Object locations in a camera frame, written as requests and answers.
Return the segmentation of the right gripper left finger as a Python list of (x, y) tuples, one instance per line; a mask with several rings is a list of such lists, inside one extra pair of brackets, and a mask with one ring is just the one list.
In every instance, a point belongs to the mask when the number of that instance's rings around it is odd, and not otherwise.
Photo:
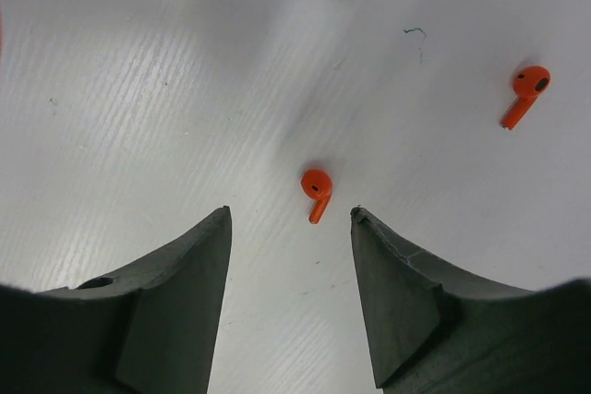
[(5, 393), (204, 393), (232, 245), (229, 208), (77, 288), (1, 289)]

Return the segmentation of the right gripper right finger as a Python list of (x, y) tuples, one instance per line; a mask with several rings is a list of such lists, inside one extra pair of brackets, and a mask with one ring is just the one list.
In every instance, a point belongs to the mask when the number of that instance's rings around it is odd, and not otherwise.
[(385, 393), (586, 393), (590, 281), (528, 291), (404, 239), (366, 209), (351, 241), (370, 361)]

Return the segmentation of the orange earbud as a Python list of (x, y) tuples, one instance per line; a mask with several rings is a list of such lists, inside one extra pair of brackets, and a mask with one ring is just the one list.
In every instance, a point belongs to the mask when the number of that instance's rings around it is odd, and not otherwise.
[(302, 176), (301, 186), (306, 196), (314, 201), (308, 221), (318, 224), (332, 197), (332, 179), (320, 169), (308, 169)]
[(513, 130), (523, 119), (537, 98), (544, 93), (551, 81), (551, 74), (544, 66), (528, 66), (513, 79), (516, 99), (501, 119), (501, 127)]

